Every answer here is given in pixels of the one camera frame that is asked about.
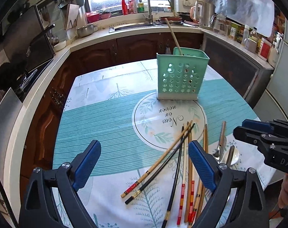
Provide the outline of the person right hand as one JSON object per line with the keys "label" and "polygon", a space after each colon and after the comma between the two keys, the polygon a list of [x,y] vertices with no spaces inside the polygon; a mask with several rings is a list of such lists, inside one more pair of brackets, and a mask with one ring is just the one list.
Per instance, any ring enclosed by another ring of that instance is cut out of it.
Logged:
{"label": "person right hand", "polygon": [[288,174],[286,173],[281,185],[281,191],[278,198],[279,208],[284,208],[288,206]]}

